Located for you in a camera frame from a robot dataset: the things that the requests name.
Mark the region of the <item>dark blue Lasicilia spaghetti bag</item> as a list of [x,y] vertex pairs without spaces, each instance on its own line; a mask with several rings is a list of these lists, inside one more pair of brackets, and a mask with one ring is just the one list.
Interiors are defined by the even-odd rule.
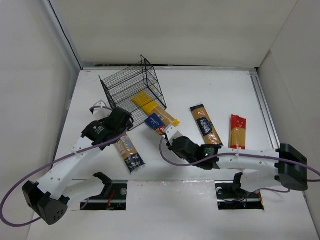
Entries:
[[208,115],[203,104],[199,104],[190,108],[191,113],[198,125],[203,140],[209,145],[223,145],[222,140],[214,127],[214,124]]

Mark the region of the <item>yellow spaghetti bag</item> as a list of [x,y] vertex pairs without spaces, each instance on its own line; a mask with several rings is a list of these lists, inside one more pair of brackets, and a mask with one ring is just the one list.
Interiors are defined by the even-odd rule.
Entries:
[[180,121],[178,119],[171,116],[166,110],[158,105],[155,100],[152,100],[151,97],[149,97],[144,91],[131,98],[131,100],[148,116],[156,114],[166,126],[173,125],[174,127],[177,127],[180,124]]

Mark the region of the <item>blue Barilla spaghetti box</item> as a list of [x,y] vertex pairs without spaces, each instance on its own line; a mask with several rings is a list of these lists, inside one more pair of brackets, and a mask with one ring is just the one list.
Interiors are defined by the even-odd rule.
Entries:
[[165,129],[167,126],[156,113],[151,114],[144,123],[159,136],[165,135]]

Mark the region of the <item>blue star spaghetti bag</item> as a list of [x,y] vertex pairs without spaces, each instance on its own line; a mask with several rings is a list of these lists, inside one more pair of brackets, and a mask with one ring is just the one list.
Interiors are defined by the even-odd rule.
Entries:
[[116,147],[130,174],[145,166],[144,160],[127,134],[124,134],[119,139],[116,143]]

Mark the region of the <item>red spaghetti bag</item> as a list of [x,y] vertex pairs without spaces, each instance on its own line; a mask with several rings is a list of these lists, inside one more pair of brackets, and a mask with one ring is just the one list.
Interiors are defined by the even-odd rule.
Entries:
[[247,119],[238,115],[231,115],[229,147],[232,149],[246,149]]

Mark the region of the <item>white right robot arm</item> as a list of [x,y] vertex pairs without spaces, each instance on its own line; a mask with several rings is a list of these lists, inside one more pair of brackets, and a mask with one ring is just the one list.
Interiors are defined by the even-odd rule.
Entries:
[[233,178],[235,191],[254,192],[275,186],[300,192],[308,189],[307,158],[290,144],[256,151],[220,144],[198,145],[180,136],[170,140],[167,146],[179,158],[203,170],[241,170]]

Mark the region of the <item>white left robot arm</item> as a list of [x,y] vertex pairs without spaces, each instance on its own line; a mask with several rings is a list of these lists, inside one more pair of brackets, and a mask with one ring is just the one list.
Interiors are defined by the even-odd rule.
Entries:
[[74,177],[107,146],[117,143],[133,127],[128,111],[116,107],[108,117],[91,122],[71,149],[71,156],[58,162],[36,182],[27,181],[22,192],[27,205],[48,225],[57,223],[74,201],[106,197],[113,181],[102,172],[71,185]]

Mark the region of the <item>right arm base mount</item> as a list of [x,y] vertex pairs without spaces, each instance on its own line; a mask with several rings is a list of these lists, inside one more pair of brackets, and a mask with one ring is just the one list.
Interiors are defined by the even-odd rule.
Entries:
[[260,192],[248,192],[241,188],[243,173],[237,173],[233,181],[216,181],[215,191],[219,210],[264,210]]

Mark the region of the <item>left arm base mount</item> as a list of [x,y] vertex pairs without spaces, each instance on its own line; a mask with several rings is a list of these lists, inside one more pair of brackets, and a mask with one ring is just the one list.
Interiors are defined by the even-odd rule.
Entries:
[[127,207],[128,181],[113,181],[104,173],[93,175],[102,180],[104,188],[99,195],[91,196],[80,203],[81,211],[125,211]]

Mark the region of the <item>aluminium rail on right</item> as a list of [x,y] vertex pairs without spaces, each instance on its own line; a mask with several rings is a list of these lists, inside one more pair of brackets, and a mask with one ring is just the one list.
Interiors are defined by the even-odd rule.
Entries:
[[258,71],[255,68],[250,69],[249,75],[252,81],[258,105],[260,107],[260,111],[262,113],[262,118],[266,127],[269,142],[274,149],[278,149],[280,147],[279,137],[260,82]]

